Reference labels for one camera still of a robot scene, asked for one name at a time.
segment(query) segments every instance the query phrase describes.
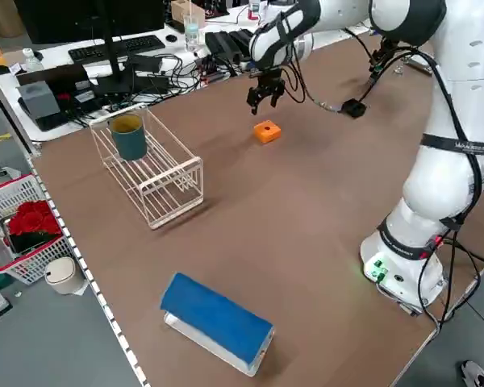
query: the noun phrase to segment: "cardboard box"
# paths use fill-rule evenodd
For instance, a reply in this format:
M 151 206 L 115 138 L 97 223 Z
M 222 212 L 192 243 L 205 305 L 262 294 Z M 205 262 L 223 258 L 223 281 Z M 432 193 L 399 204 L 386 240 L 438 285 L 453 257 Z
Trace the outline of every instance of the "cardboard box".
M 191 6 L 192 15 L 197 16 L 199 19 L 199 28 L 203 28 L 206 25 L 204 9 L 193 3 L 191 3 Z M 173 0 L 170 3 L 170 9 L 172 11 L 172 19 L 181 24 L 185 24 L 184 15 L 190 14 L 190 2 L 187 0 Z

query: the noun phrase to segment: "orange block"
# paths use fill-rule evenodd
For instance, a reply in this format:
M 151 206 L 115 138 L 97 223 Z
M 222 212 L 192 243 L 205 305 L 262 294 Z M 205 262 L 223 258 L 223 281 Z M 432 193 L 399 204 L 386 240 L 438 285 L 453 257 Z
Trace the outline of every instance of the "orange block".
M 267 120 L 255 126 L 254 134 L 263 144 L 267 144 L 274 139 L 279 139 L 282 135 L 282 129 L 272 121 Z

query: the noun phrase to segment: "tabletop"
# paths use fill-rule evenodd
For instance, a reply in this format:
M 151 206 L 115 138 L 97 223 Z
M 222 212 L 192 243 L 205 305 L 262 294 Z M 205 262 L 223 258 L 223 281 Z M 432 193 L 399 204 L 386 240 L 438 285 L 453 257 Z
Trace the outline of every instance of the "tabletop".
M 244 10 L 247 6 L 239 6 L 236 8 L 232 8 L 229 10 L 230 15 L 223 16 L 221 18 L 215 18 L 207 23 L 207 25 L 201 29 L 202 33 L 202 41 L 204 33 L 206 32 L 216 32 L 216 31 L 236 31 L 241 28 L 247 28 L 250 31 L 255 31 L 258 27 L 257 21 L 248 20 Z M 265 20 L 272 19 L 278 12 L 287 9 L 288 7 L 283 6 L 269 6 L 268 10 L 265 14 Z M 360 34 L 364 31 L 368 31 L 368 28 L 363 25 L 359 27 L 354 27 L 353 31 L 357 34 Z M 177 41 L 174 43 L 168 42 L 165 40 L 165 37 L 168 34 L 173 34 L 177 37 Z M 165 48 L 157 51 L 145 52 L 143 55 L 151 56 L 155 54 L 161 53 L 169 53 L 179 56 L 183 60 L 183 64 L 187 65 L 191 63 L 195 57 L 192 52 L 187 52 L 185 50 L 185 36 L 180 34 L 179 32 L 175 31 L 171 27 L 165 26 L 157 31 L 150 31 L 143 34 L 136 34 L 136 35 L 127 35 L 123 36 L 123 39 L 129 39 L 137 36 L 143 35 L 155 35 L 158 37 L 162 42 L 165 43 Z M 314 48 L 321 48 L 329 44 L 333 44 L 337 41 L 347 39 L 349 35 L 345 34 L 342 31 L 326 31 L 320 32 L 315 34 L 315 46 Z M 68 54 L 68 50 L 73 48 L 80 48 L 91 46 L 93 44 L 103 44 L 104 41 L 101 39 L 95 40 L 85 40 L 81 42 L 71 43 L 71 44 L 63 44 L 60 46 L 56 46 L 54 48 L 47 48 L 41 50 L 41 53 L 44 56 L 42 63 L 46 69 L 51 69 L 56 66 L 61 65 L 68 65 L 72 64 L 72 60 Z M 197 55 L 202 57 L 206 56 L 209 53 L 206 46 L 203 44 L 200 49 L 197 51 Z M 169 63 L 169 68 L 171 69 L 175 65 L 174 62 Z M 88 64 L 85 66 L 86 72 L 88 73 L 89 78 L 93 81 L 96 77 L 102 77 L 111 74 L 111 67 L 108 64 Z M 4 93 L 7 101 L 13 108 L 13 111 L 19 118 L 19 121 L 22 123 L 23 127 L 25 128 L 25 132 L 31 139 L 31 141 L 50 141 L 52 139 L 56 139 L 63 135 L 67 135 L 69 133 L 74 133 L 75 131 L 80 131 L 82 126 L 77 123 L 67 123 L 60 127 L 56 127 L 51 131 L 41 131 L 37 125 L 31 120 L 31 118 L 23 111 L 21 106 L 18 103 L 19 98 L 19 91 L 17 87 L 19 86 L 16 77 L 12 74 L 4 74 L 0 75 L 0 88 Z M 101 112 L 97 112 L 92 114 L 94 116 L 101 115 Z
M 314 52 L 302 70 L 330 102 L 360 95 L 369 76 L 354 41 Z M 433 325 L 376 291 L 359 246 L 402 194 L 431 80 L 412 69 L 384 76 L 357 120 L 288 97 L 251 116 L 254 83 L 237 77 L 152 108 L 205 163 L 205 203 L 157 231 L 100 165 L 89 131 L 48 143 L 35 167 L 151 384 L 389 385 Z M 282 137 L 261 145 L 252 127 L 266 119 Z M 484 255 L 484 197 L 463 238 Z M 455 293 L 473 280 L 470 266 L 457 259 Z M 274 324 L 254 378 L 163 323 L 159 300 L 175 272 Z

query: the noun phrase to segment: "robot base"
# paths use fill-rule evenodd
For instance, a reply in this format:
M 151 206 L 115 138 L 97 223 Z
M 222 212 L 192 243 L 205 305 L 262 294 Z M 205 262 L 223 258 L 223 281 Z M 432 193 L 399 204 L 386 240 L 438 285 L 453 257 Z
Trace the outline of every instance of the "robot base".
M 361 258 L 366 277 L 372 282 L 380 281 L 380 287 L 397 298 L 402 304 L 416 313 L 421 313 L 422 306 L 418 298 L 418 280 L 425 260 L 407 260 L 393 253 L 375 231 L 361 245 Z M 443 266 L 436 254 L 432 256 L 423 274 L 421 295 L 428 306 L 434 302 L 446 285 Z

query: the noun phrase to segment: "mug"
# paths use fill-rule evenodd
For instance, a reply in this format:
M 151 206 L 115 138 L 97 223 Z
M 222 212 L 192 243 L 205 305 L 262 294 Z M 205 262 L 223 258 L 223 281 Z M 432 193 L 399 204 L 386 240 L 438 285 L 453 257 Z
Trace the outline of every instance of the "mug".
M 111 137 L 120 156 L 133 161 L 141 159 L 147 153 L 144 122 L 134 114 L 123 114 L 110 120 Z

